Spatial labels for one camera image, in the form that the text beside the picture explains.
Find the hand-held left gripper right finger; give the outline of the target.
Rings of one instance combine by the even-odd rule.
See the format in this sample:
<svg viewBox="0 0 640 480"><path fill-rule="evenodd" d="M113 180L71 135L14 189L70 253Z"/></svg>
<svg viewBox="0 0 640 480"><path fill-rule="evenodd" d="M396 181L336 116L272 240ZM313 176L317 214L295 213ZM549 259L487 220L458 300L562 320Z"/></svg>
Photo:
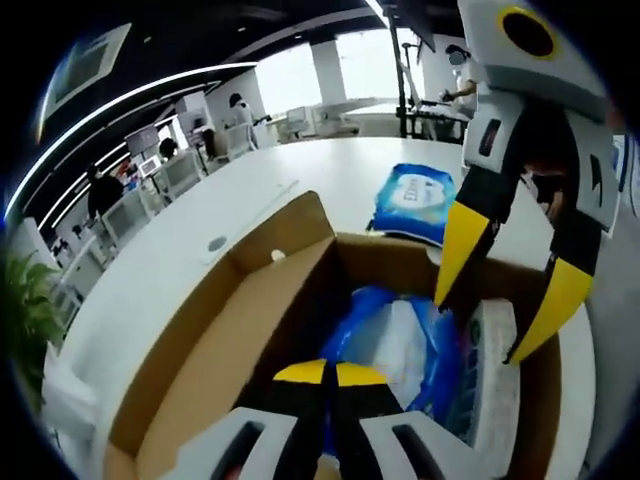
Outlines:
<svg viewBox="0 0 640 480"><path fill-rule="evenodd" d="M336 365L333 435L344 479L481 479L483 458L420 411L404 411L382 374Z"/></svg>

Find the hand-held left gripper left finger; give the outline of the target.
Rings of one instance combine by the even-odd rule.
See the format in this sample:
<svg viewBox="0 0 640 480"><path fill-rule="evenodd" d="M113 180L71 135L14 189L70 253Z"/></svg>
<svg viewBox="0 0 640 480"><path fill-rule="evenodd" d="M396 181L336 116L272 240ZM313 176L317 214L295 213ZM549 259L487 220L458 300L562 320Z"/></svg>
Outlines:
<svg viewBox="0 0 640 480"><path fill-rule="evenodd" d="M327 361L278 372L264 395L180 447L176 479L311 479L323 447Z"/></svg>

